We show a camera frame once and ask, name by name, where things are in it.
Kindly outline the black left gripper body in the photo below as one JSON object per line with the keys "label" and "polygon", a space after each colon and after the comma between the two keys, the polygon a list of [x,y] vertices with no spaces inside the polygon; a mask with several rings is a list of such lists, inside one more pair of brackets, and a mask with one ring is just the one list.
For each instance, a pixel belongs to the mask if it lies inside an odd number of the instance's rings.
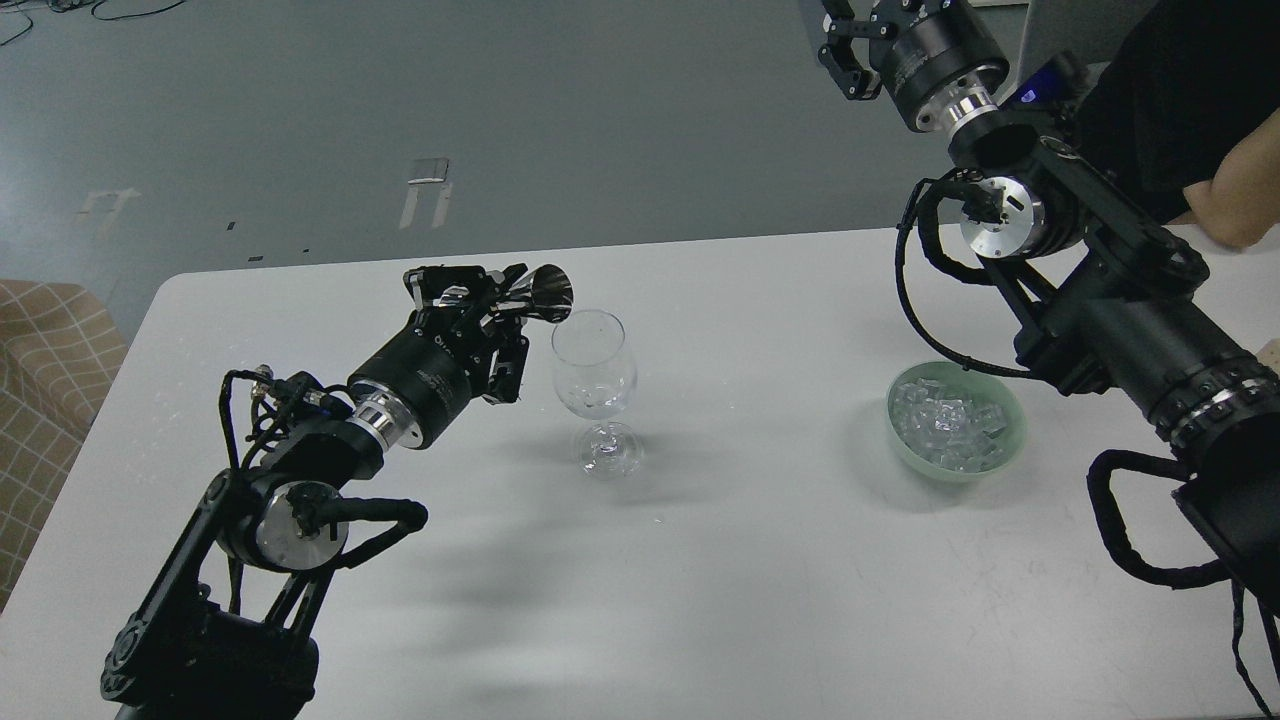
{"label": "black left gripper body", "polygon": [[360,398],[376,392],[394,397],[410,415],[398,443],[422,450],[484,395],[497,348],[497,338],[463,311],[417,310],[347,386]]}

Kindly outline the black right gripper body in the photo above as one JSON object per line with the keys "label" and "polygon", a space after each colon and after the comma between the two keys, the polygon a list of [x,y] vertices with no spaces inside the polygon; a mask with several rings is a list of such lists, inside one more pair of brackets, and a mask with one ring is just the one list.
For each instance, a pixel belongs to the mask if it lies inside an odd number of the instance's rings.
{"label": "black right gripper body", "polygon": [[911,132],[948,129],[948,106],[988,102],[1009,77],[1007,58],[966,1],[877,1],[870,20],[883,28],[870,40],[870,65]]}

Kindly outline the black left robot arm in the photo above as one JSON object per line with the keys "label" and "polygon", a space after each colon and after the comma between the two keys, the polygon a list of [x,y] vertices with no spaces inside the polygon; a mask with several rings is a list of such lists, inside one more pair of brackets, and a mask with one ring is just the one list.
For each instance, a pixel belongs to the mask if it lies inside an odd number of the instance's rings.
{"label": "black left robot arm", "polygon": [[315,696],[312,637],[339,570],[425,528],[407,498],[343,496],[396,446],[422,450],[475,398],[518,398],[529,319],[564,320],[554,265],[404,273],[413,310],[347,382],[228,372],[219,471],[114,639],[101,696],[120,719],[294,719]]}

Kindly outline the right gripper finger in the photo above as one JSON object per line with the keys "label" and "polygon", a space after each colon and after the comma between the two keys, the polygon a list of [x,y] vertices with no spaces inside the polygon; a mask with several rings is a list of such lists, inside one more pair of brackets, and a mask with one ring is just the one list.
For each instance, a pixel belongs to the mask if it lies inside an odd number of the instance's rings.
{"label": "right gripper finger", "polygon": [[849,1],[822,1],[826,23],[824,38],[818,46],[819,63],[845,99],[850,101],[876,100],[882,88],[881,74],[864,67],[854,50],[855,40],[886,38],[886,24],[873,13],[869,19],[859,19]]}

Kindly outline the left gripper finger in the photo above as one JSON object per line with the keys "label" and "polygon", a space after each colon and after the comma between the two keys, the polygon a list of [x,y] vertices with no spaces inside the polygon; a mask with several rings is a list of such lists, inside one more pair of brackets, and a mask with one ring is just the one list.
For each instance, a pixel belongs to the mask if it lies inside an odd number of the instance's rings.
{"label": "left gripper finger", "polygon": [[495,305],[506,274],[483,266],[417,266],[403,273],[413,302],[407,325],[477,324]]}
{"label": "left gripper finger", "polygon": [[515,404],[518,401],[525,363],[529,355],[529,340],[524,336],[525,316],[512,300],[516,286],[527,273],[524,263],[507,266],[497,282],[497,297],[483,324],[490,336],[494,350],[490,374],[483,397],[492,405]]}

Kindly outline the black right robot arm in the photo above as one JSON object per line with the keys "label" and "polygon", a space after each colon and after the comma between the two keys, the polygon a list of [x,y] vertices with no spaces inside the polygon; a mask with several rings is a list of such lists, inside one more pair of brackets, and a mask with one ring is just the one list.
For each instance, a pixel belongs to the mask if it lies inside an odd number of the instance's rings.
{"label": "black right robot arm", "polygon": [[[1194,305],[1204,259],[1079,154],[1085,64],[1057,53],[998,99],[1010,64],[969,3],[874,1],[867,18],[846,1],[823,9],[815,53],[841,94],[887,94],[910,131],[948,136],[954,168],[916,183],[897,225],[895,284],[911,328],[965,370],[1043,380],[1065,396],[1123,389],[1172,455],[1107,450],[1091,464],[1108,555],[1155,585],[1228,582],[1234,643],[1253,596],[1276,653],[1277,373]],[[913,236],[934,269],[1000,292],[1020,325],[1016,366],[959,354],[924,328],[905,282]],[[1175,480],[1172,498],[1215,560],[1149,565],[1111,491],[1117,469]]]}

